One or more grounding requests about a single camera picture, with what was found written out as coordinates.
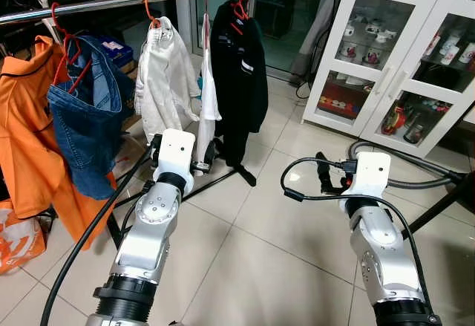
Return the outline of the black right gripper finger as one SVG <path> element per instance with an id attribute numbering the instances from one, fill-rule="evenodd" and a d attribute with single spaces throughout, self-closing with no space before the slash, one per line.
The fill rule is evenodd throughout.
<path id="1" fill-rule="evenodd" d="M 319 152 L 315 154 L 315 159 L 318 160 L 318 179 L 320 181 L 320 190 L 322 193 L 333 193 L 335 187 L 332 180 L 330 180 L 330 164 L 326 160 L 326 156 Z"/>

